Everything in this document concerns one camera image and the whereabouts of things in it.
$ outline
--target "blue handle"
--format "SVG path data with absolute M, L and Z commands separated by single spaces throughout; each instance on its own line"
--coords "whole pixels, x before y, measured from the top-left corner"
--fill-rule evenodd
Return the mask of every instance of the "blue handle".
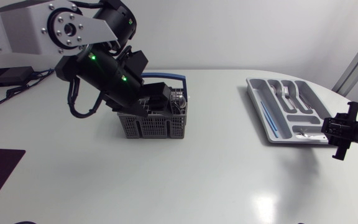
M 172 74 L 172 73 L 163 73 L 163 72 L 145 72 L 145 73 L 142 73 L 142 78 L 169 78 L 169 79 L 173 79 L 173 80 L 181 80 L 181 82 L 183 84 L 183 95 L 187 102 L 186 76 Z

